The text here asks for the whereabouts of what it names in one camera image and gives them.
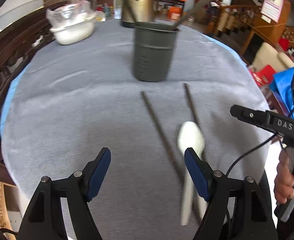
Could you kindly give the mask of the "person right hand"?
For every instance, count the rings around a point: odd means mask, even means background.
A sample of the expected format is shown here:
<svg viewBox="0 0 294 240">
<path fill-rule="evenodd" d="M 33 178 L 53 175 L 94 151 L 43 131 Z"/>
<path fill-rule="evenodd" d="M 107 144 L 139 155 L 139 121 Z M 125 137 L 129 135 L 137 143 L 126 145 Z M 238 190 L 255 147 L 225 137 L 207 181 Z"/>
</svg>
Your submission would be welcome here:
<svg viewBox="0 0 294 240">
<path fill-rule="evenodd" d="M 274 195 L 279 204 L 286 204 L 288 200 L 294 197 L 294 175 L 289 169 L 291 162 L 289 150 L 282 150 L 279 155 L 279 163 L 276 168 L 277 175 L 274 180 Z"/>
</svg>

